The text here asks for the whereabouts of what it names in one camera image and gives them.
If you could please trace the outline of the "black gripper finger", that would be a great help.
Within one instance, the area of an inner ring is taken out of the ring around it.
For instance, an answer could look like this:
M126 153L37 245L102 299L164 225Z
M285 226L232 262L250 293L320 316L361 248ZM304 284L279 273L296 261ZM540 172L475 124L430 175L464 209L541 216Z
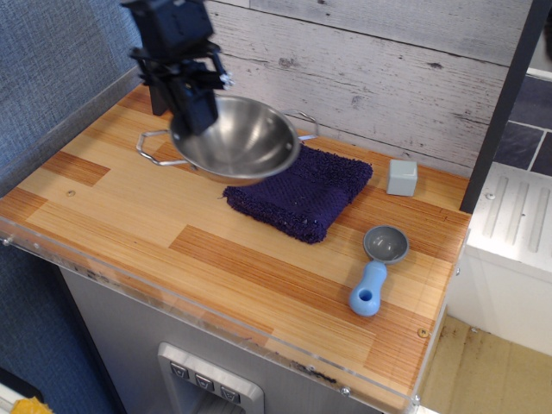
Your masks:
M194 89L177 84L172 92L172 112L182 124L184 135L201 135L218 118L213 90Z
M162 100L172 113L179 113L179 96L177 78L172 75L150 74L150 85L159 91Z

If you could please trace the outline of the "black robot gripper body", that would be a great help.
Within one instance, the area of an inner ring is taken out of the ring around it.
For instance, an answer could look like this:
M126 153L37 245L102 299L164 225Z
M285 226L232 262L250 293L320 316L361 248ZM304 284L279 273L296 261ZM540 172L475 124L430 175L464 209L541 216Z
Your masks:
M132 15L141 46L131 56L145 67L146 78L170 78L198 90L227 90L234 85L219 57L221 48L203 1L121 1Z

